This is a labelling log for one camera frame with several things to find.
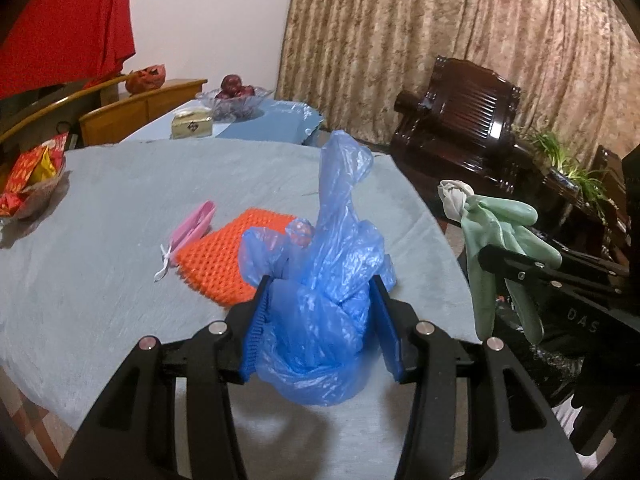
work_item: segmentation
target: pink hair clip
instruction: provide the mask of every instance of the pink hair clip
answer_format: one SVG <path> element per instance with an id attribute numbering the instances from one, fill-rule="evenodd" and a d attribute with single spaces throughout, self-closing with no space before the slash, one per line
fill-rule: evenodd
<path id="1" fill-rule="evenodd" d="M 160 245 L 162 251 L 162 269 L 156 272 L 155 281 L 160 280 L 169 268 L 169 262 L 173 266 L 176 265 L 175 255 L 177 252 L 196 240 L 200 240 L 211 224 L 211 219 L 216 213 L 216 205 L 207 200 L 199 208 L 191 213 L 184 222 L 182 222 L 176 230 L 171 234 L 168 250 Z"/>

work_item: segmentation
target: wooden furniture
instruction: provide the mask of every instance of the wooden furniture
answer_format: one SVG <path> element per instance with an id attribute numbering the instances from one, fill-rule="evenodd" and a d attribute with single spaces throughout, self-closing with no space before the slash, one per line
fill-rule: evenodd
<path id="1" fill-rule="evenodd" d="M 80 117 L 85 146 L 120 142 L 202 92 L 206 79 L 170 79 L 162 88 L 132 95 Z"/>
<path id="2" fill-rule="evenodd" d="M 622 159 L 625 175 L 626 212 L 629 215 L 629 271 L 632 276 L 640 276 L 640 144 Z M 640 280 L 632 280 L 636 292 L 640 293 Z"/>
<path id="3" fill-rule="evenodd" d="M 511 123 L 520 88 L 466 60 L 438 56 L 427 93 L 398 94 L 402 114 L 390 152 L 430 203 L 440 180 L 463 180 L 479 194 L 510 196 L 522 167 L 532 166 Z"/>
<path id="4" fill-rule="evenodd" d="M 627 236 L 629 216 L 626 211 L 625 175 L 622 160 L 611 150 L 599 145 L 591 169 L 602 172 L 602 184 L 610 201 L 602 202 L 606 225 L 602 237 L 602 252 L 618 263 L 628 260 L 631 250 Z"/>
<path id="5" fill-rule="evenodd" d="M 21 152 L 55 136 L 61 123 L 71 125 L 72 133 L 79 133 L 76 129 L 78 117 L 116 100 L 118 83 L 127 77 L 120 76 L 89 88 L 83 88 L 86 80 L 75 81 L 41 98 L 37 98 L 38 92 L 32 92 L 2 101 L 7 105 L 8 101 L 17 100 L 10 104 L 18 111 L 11 114 L 12 106 L 9 106 L 10 115 L 0 119 L 0 189 L 4 189 L 6 178 Z M 2 111 L 6 112 L 7 108 L 3 106 Z"/>

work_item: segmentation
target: plastic wrap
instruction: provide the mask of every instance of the plastic wrap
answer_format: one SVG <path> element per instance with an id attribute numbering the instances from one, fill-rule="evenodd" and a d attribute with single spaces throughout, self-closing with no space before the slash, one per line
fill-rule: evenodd
<path id="1" fill-rule="evenodd" d="M 299 404 L 343 402 L 367 381 L 376 345 L 369 280 L 380 274 L 389 290 L 396 282 L 382 235 L 358 219 L 351 200 L 372 164 L 368 148 L 345 132 L 332 133 L 321 152 L 316 227 L 297 219 L 285 235 L 252 228 L 242 236 L 245 281 L 257 286 L 265 274 L 276 278 L 256 371 Z"/>
<path id="2" fill-rule="evenodd" d="M 588 353 L 580 340 L 547 322 L 544 340 L 530 343 L 508 301 L 496 302 L 494 335 L 507 343 L 550 406 L 561 404 L 572 393 Z"/>
<path id="3" fill-rule="evenodd" d="M 161 88 L 166 79 L 166 69 L 164 65 L 152 65 L 136 72 L 131 72 L 124 84 L 124 88 L 130 94 L 142 94 Z"/>
<path id="4" fill-rule="evenodd" d="M 266 99 L 247 121 L 235 121 L 220 139 L 274 140 L 308 144 L 318 130 L 322 115 L 306 103 Z"/>

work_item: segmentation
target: beige curtain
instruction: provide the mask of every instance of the beige curtain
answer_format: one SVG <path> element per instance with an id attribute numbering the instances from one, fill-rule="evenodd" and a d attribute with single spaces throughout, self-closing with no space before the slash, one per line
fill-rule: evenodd
<path id="1" fill-rule="evenodd" d="M 292 0 L 277 95 L 388 143 L 439 54 L 520 86 L 516 124 L 546 118 L 585 162 L 640 142 L 640 44 L 612 0 Z"/>

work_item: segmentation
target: red snack package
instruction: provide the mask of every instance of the red snack package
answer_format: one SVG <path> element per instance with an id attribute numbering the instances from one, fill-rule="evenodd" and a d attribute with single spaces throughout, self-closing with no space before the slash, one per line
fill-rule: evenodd
<path id="1" fill-rule="evenodd" d="M 20 154 L 9 174 L 9 179 L 4 185 L 5 193 L 19 193 L 27 186 L 29 177 L 42 159 L 42 154 L 45 150 L 44 146 L 37 146 L 26 153 Z"/>
<path id="2" fill-rule="evenodd" d="M 0 194 L 0 216 L 12 216 L 24 203 L 24 197 L 20 193 Z"/>
<path id="3" fill-rule="evenodd" d="M 60 171 L 60 168 L 62 168 L 67 137 L 68 133 L 59 134 L 42 143 L 42 146 L 49 149 L 49 158 L 51 159 L 53 166 L 56 168 L 56 173 Z"/>

